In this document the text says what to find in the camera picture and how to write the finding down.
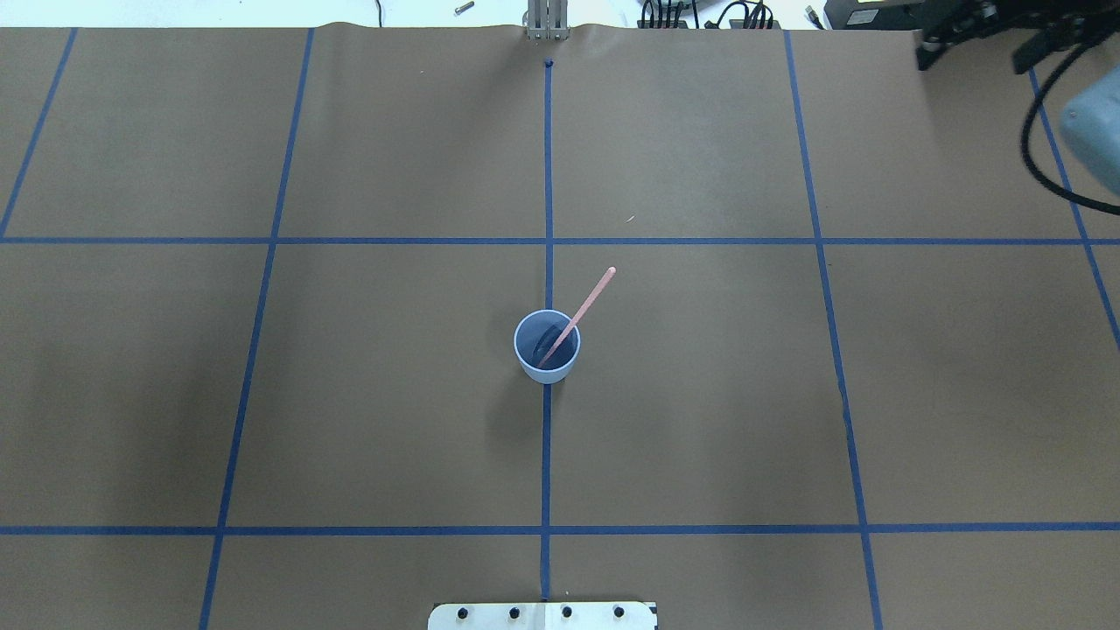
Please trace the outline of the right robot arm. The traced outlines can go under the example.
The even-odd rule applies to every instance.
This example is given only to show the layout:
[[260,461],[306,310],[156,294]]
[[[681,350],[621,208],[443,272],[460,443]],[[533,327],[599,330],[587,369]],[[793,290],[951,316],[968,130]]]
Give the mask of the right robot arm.
[[1119,68],[1068,100],[1060,133],[1093,179],[1119,194]]

